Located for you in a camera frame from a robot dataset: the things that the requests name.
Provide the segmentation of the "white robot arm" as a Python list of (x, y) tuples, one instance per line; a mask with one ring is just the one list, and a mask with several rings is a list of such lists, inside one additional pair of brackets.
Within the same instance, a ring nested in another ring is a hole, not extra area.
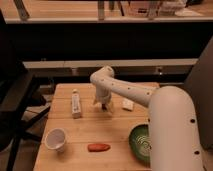
[(95, 102), (107, 104), (116, 93), (148, 108), (152, 171), (204, 171), (195, 106), (186, 91), (118, 80), (110, 66), (92, 73), (90, 82)]

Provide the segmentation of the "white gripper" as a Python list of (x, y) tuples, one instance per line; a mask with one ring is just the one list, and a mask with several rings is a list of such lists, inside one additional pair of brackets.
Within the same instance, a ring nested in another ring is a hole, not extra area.
[(101, 104), (101, 108), (102, 108), (102, 104), (106, 105), (107, 110), (104, 110), (104, 111), (109, 111), (109, 112), (113, 111), (113, 103), (111, 101), (111, 94), (110, 93), (107, 93), (107, 94), (97, 93), (95, 95), (95, 99), (94, 99), (93, 104), (97, 104), (97, 103)]

